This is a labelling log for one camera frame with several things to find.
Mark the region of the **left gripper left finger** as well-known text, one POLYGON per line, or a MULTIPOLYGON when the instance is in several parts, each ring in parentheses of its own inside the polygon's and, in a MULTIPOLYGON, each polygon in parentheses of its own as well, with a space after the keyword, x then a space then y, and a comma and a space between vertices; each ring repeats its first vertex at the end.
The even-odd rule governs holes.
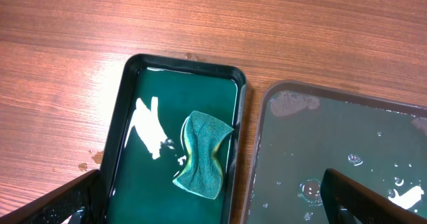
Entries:
POLYGON ((4 215, 2 223, 100 223, 103 216, 101 171, 91 170, 48 194, 4 215))

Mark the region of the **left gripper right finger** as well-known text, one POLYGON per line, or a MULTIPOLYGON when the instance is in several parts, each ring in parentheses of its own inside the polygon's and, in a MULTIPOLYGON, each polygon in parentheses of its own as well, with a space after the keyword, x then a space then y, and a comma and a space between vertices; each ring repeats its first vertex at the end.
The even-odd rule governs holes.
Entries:
POLYGON ((332 224, 426 224, 426 219, 405 210, 335 169, 324 172, 320 186, 323 206, 332 224))

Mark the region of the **green yellow sponge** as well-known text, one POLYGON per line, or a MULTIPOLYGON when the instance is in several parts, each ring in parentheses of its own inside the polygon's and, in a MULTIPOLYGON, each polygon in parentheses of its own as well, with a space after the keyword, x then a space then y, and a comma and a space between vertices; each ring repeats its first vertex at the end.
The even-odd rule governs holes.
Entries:
POLYGON ((224 182, 217 153, 223 140, 234 129, 211 115, 192 111, 183 125, 182 141, 186 154, 183 170, 173 184, 194 195, 216 199, 224 182))

